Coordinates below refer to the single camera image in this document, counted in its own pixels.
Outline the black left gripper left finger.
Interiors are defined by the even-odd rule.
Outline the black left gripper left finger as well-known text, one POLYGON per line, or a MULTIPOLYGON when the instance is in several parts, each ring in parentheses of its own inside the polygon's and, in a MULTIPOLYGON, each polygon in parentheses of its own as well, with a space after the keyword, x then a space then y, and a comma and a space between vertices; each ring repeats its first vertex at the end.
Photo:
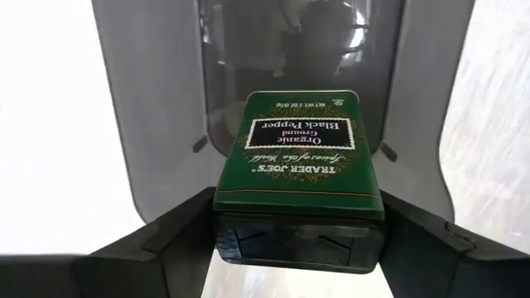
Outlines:
POLYGON ((208 187, 88 255, 7 255, 3 297, 199 297, 214 250, 208 187))

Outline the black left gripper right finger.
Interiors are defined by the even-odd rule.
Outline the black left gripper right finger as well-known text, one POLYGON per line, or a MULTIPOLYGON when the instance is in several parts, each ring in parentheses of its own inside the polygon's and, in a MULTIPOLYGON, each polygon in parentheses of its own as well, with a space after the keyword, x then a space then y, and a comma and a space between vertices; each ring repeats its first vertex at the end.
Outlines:
POLYGON ((529 298, 529 255, 382 193, 380 267, 395 297, 529 298))

